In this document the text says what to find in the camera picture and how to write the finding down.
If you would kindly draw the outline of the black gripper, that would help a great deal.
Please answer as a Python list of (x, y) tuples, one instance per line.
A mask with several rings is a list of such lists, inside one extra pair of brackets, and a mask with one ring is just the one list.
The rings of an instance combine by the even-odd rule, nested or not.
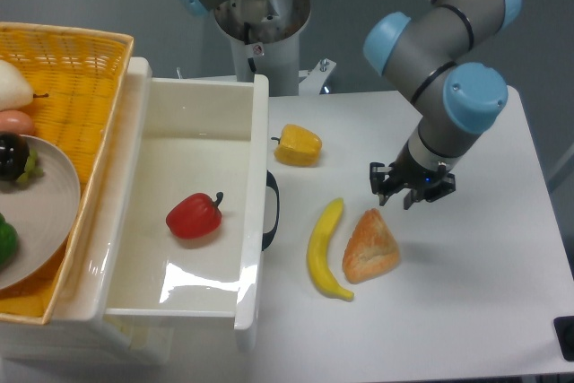
[(381, 162), (372, 162), (369, 179), (371, 192), (378, 197), (380, 206), (384, 206), (393, 195), (404, 188), (411, 189), (404, 197), (405, 210), (422, 201), (435, 202), (457, 189), (456, 176), (448, 173), (444, 163), (440, 162), (430, 169), (424, 168), (408, 149), (403, 149), (388, 166)]

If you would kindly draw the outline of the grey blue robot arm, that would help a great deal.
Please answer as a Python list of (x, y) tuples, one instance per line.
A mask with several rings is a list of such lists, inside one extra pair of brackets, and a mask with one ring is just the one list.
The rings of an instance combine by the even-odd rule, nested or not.
[[(309, 0), (179, 0), (195, 16), (212, 13), (231, 44), (235, 74), (268, 79), (273, 96), (300, 93), (299, 36)], [(511, 24), (522, 0), (429, 0), (414, 20), (391, 13), (369, 32), (362, 52), (421, 114), (390, 164), (370, 165), (370, 187), (381, 203), (397, 193), (404, 205), (454, 192), (453, 168), (494, 123), (508, 99), (494, 69), (461, 57)]]

